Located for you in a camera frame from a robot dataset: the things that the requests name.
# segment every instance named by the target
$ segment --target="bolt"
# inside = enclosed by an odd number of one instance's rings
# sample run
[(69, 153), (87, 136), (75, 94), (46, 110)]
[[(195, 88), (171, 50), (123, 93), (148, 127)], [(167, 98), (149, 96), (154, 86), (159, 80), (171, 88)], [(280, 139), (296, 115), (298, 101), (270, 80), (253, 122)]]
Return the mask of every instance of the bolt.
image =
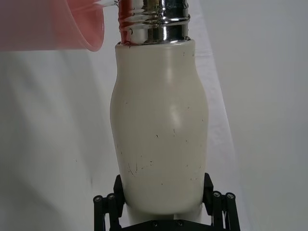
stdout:
[(153, 222), (152, 222), (152, 226), (153, 226), (153, 227), (157, 227), (157, 226), (158, 226), (157, 221), (153, 221)]
[(232, 194), (228, 194), (227, 197), (230, 199), (234, 199), (234, 196)]
[(178, 221), (177, 221), (177, 224), (178, 224), (178, 226), (183, 226), (183, 221), (178, 220)]
[(109, 195), (109, 196), (108, 196), (108, 199), (109, 199), (109, 200), (115, 199), (115, 195), (114, 195), (114, 194)]
[(100, 196), (97, 196), (97, 197), (94, 198), (94, 201), (95, 201), (95, 202), (99, 202), (99, 201), (101, 201), (101, 199), (102, 199), (102, 198), (101, 198)]
[(215, 197), (220, 197), (220, 194), (219, 194), (218, 192), (215, 192), (215, 193), (214, 193), (214, 196), (215, 196)]

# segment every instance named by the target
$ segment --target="bottle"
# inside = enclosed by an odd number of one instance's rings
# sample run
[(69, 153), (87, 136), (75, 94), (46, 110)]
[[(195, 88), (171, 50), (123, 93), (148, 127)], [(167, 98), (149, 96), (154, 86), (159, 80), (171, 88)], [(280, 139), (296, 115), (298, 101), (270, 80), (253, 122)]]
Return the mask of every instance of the bottle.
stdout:
[(186, 0), (120, 0), (110, 118), (132, 224), (198, 220), (208, 107)]

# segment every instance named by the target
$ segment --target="silver threaded neck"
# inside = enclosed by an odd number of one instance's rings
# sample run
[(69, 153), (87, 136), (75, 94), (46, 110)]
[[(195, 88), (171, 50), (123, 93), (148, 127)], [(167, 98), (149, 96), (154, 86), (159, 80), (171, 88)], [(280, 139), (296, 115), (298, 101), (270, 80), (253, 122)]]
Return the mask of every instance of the silver threaded neck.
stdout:
[(175, 43), (188, 37), (187, 0), (119, 0), (121, 44)]

